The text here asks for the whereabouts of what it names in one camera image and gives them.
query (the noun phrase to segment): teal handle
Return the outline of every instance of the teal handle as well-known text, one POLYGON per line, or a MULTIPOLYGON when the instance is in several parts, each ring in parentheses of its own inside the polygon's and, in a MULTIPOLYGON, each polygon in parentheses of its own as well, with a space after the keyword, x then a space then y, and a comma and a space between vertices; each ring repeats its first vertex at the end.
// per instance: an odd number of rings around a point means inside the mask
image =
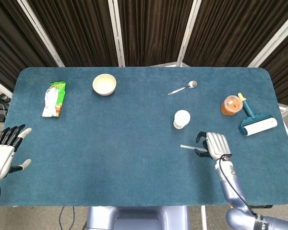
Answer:
POLYGON ((255 119, 255 115, 251 110, 250 106, 248 105, 248 103, 246 102, 246 100, 243 101, 243 108, 248 116, 250 116, 252 119, 255 119))

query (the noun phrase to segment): curtain panel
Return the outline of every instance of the curtain panel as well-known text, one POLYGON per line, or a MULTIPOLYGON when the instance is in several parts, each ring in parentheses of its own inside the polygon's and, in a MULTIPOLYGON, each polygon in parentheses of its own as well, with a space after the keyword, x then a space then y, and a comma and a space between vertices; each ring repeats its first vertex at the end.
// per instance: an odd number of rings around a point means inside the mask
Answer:
POLYGON ((118 66, 107 0, 28 2, 65 66, 118 66))
POLYGON ((260 67, 269 72, 278 101, 288 105, 288 36, 260 67))
POLYGON ((246 67, 288 19, 288 0, 202 0, 183 62, 246 67))
POLYGON ((126 66, 177 61, 192 0, 118 0, 126 66))
POLYGON ((16 0, 0 0, 0 83, 13 91, 27 67, 57 66, 16 0))

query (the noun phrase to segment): white roller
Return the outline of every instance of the white roller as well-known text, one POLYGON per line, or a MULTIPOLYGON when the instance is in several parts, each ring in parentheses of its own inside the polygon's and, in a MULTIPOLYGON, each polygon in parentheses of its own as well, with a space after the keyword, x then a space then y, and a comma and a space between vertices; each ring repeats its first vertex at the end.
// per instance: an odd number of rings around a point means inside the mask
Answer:
POLYGON ((270 128, 274 128, 277 126, 277 120, 273 117, 255 122, 253 124, 244 126, 243 128, 247 131, 246 136, 253 135, 255 133, 259 133, 261 131, 265 131, 270 128))

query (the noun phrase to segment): white bowl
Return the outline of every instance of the white bowl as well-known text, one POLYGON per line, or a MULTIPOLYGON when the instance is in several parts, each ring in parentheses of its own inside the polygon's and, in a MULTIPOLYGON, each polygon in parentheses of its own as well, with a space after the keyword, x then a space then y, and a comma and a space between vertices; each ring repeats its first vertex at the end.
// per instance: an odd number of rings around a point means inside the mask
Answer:
POLYGON ((116 87, 115 78, 107 73, 100 74, 93 81, 93 89, 102 96, 112 94, 116 87))

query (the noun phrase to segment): plastic bag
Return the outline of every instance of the plastic bag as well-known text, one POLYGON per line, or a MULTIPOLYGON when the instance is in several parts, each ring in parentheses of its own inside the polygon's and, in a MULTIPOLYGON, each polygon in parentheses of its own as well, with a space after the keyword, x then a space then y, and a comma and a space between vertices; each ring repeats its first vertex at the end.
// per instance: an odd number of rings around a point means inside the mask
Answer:
POLYGON ((45 94, 45 107, 42 117, 59 117, 65 96, 64 81, 51 82, 45 94))

